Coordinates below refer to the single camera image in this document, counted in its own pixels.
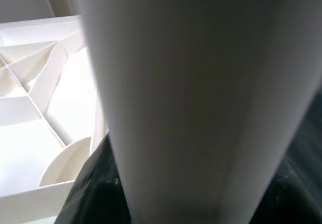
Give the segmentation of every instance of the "white cylindrical tube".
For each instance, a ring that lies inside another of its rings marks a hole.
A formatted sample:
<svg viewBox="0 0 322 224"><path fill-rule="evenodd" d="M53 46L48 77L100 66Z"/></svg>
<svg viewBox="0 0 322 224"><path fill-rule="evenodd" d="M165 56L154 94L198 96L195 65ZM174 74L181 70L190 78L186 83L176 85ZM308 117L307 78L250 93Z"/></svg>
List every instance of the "white cylindrical tube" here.
<svg viewBox="0 0 322 224"><path fill-rule="evenodd" d="M78 0L133 223L246 224L322 71L322 0Z"/></svg>

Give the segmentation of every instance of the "white pipe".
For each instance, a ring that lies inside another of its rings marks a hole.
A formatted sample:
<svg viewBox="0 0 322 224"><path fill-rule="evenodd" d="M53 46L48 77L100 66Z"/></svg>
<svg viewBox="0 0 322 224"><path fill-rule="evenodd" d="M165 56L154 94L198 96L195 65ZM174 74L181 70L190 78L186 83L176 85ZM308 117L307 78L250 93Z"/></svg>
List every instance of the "white pipe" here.
<svg viewBox="0 0 322 224"><path fill-rule="evenodd" d="M322 72L322 0L78 0L133 223L246 224Z"/></svg>

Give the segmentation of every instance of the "white plastic structure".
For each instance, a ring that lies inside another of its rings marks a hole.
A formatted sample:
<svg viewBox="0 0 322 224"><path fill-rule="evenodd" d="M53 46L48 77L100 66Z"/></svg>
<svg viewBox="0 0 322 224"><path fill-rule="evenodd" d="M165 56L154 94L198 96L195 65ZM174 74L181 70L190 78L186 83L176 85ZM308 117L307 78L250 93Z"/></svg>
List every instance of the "white plastic structure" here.
<svg viewBox="0 0 322 224"><path fill-rule="evenodd" d="M80 18L0 24L0 39L0 223L53 223L107 132Z"/></svg>

